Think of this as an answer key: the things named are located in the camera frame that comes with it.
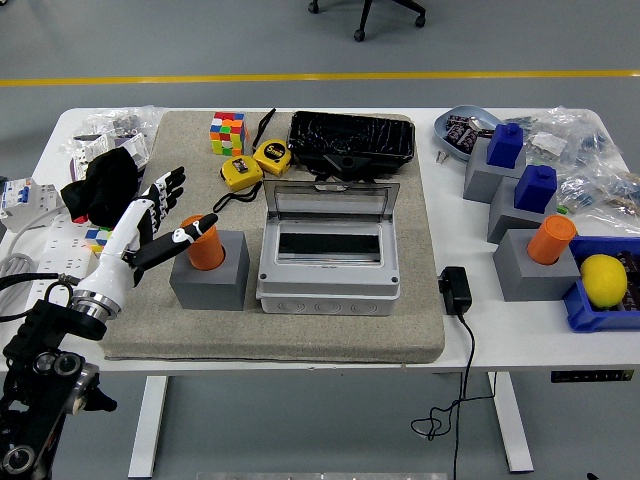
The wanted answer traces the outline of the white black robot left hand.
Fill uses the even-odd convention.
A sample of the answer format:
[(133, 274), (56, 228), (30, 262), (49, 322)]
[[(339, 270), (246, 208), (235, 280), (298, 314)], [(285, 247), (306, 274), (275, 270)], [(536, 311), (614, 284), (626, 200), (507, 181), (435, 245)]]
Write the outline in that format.
[(107, 241), (97, 268), (75, 289), (72, 309), (102, 321), (116, 318), (128, 292), (145, 271), (184, 252), (213, 228), (218, 216), (209, 213), (185, 227), (156, 235), (183, 193), (185, 179), (182, 167), (170, 171), (129, 204)]

